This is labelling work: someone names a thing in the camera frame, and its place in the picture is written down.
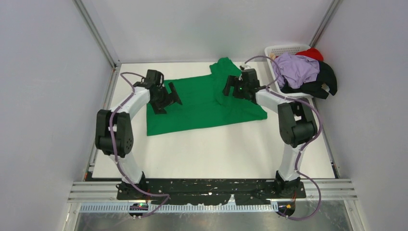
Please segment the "green t shirt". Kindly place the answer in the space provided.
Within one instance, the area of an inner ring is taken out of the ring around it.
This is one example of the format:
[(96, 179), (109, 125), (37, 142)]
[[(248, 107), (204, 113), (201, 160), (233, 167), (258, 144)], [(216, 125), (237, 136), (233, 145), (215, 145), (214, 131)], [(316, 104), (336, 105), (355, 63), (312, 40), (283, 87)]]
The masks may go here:
[(241, 74), (230, 58), (220, 58), (209, 68), (206, 76), (165, 80), (167, 89), (174, 84), (182, 103), (167, 106), (166, 114), (155, 114), (148, 104), (147, 136), (267, 119), (261, 106), (222, 93), (227, 78)]

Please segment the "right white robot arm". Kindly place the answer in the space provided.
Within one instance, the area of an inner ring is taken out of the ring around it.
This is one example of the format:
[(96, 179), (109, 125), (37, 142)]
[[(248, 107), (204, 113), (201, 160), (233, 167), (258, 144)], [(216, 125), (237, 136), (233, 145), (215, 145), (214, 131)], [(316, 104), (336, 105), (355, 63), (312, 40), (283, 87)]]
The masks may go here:
[(304, 150), (318, 134), (313, 107), (304, 100), (284, 97), (269, 86), (261, 86), (254, 69), (228, 76), (222, 93), (266, 107), (278, 115), (279, 133), (285, 146), (273, 191), (278, 197), (293, 195), (300, 185)]

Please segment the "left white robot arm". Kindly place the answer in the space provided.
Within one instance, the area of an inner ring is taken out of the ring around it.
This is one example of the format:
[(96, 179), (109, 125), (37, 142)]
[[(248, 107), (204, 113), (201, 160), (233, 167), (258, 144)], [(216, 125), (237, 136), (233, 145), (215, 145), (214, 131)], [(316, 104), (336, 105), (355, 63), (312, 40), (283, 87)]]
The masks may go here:
[(182, 102), (173, 83), (165, 86), (162, 72), (149, 69), (146, 76), (134, 84), (126, 79), (127, 74), (122, 72), (120, 76), (131, 87), (129, 95), (118, 105), (97, 113), (95, 146), (114, 161), (122, 181), (130, 185), (129, 193), (142, 199), (148, 187), (143, 183), (144, 172), (131, 153), (135, 141), (131, 120), (147, 104), (156, 115), (161, 115), (167, 113), (166, 107)]

